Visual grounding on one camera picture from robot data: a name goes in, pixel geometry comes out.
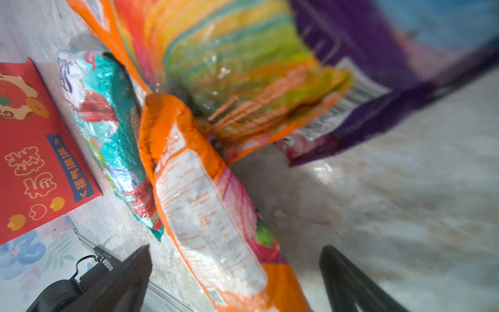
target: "rainbow striped snack bag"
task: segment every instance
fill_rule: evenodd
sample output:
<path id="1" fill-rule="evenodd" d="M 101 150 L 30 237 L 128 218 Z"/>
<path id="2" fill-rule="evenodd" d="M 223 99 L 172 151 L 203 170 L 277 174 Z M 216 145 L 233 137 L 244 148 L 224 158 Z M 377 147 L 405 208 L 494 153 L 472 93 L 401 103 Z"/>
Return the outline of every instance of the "rainbow striped snack bag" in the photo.
<path id="1" fill-rule="evenodd" d="M 227 164 L 308 124 L 350 88 L 286 0 L 67 0 L 147 92 L 181 99 Z"/>

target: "barcode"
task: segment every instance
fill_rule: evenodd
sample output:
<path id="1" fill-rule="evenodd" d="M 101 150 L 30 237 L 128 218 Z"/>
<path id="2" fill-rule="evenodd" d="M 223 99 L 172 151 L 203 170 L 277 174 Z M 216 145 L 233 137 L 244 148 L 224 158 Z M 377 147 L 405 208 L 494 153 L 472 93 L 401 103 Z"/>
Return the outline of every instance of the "barcode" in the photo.
<path id="1" fill-rule="evenodd" d="M 313 141 L 334 131 L 355 108 L 391 91 L 391 89 L 366 76 L 349 57 L 343 58 L 335 67 L 349 70 L 354 76 L 354 84 L 334 106 L 298 130 L 298 133 L 305 136 L 308 141 Z"/>
<path id="2" fill-rule="evenodd" d="M 218 305 L 227 306 L 227 303 L 222 299 L 222 296 L 215 289 L 208 289 L 208 294 Z"/>
<path id="3" fill-rule="evenodd" d="M 88 9 L 92 13 L 92 15 L 95 17 L 95 19 L 99 22 L 99 24 L 104 27 L 104 17 L 103 17 L 103 10 L 102 10 L 102 4 L 100 3 L 99 0 L 83 0 L 85 1 L 85 4 L 87 5 Z"/>

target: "snack bag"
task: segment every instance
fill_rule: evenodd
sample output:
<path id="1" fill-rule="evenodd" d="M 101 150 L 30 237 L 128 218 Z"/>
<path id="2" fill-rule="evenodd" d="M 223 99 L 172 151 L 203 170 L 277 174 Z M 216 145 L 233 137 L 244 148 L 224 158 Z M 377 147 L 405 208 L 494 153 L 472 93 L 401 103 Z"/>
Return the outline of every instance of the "snack bag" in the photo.
<path id="1" fill-rule="evenodd" d="M 126 73 L 100 52 L 59 51 L 61 85 L 87 146 L 116 196 L 160 240 L 163 225 L 139 157 L 140 117 Z"/>
<path id="2" fill-rule="evenodd" d="M 497 0 L 289 1 L 305 44 L 354 79 L 334 106 L 277 142 L 291 166 L 387 131 L 499 59 Z"/>
<path id="3" fill-rule="evenodd" d="M 285 0 L 68 3 L 149 91 L 207 119 L 228 164 L 306 125 L 351 86 L 302 42 Z"/>
<path id="4" fill-rule="evenodd" d="M 311 311 L 272 232 L 187 106 L 149 95 L 139 150 L 166 231 L 219 311 Z"/>

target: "black cable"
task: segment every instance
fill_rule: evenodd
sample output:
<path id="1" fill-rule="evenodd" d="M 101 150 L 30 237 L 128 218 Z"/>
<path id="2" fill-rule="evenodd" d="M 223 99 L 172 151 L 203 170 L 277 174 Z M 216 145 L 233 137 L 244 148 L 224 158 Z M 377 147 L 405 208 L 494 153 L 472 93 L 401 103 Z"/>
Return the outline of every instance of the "black cable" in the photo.
<path id="1" fill-rule="evenodd" d="M 85 256 L 85 257 L 81 258 L 80 260 L 78 260 L 76 262 L 76 273 L 73 276 L 71 276 L 70 280 L 72 280 L 73 278 L 75 278 L 78 275 L 78 264 L 80 262 L 82 262 L 83 260 L 88 259 L 88 258 L 93 258 L 94 260 L 97 260 L 97 257 L 95 257 L 94 255 Z"/>

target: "gray floor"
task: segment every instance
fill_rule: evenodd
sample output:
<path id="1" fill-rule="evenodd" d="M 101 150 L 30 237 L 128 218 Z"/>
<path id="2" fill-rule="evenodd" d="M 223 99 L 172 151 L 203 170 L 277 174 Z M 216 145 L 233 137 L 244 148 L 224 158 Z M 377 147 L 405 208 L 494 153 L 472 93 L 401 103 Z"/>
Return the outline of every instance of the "gray floor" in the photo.
<path id="1" fill-rule="evenodd" d="M 57 50 L 99 41 L 65 0 L 0 8 L 0 61 L 33 59 L 105 193 L 71 213 L 80 233 L 122 258 L 151 244 L 151 280 L 214 311 L 169 238 L 156 242 L 114 197 L 65 106 Z M 316 312 L 330 311 L 318 268 L 326 244 L 411 311 L 499 311 L 498 99 L 496 69 L 341 155 L 290 169 L 268 146 L 233 166 Z"/>

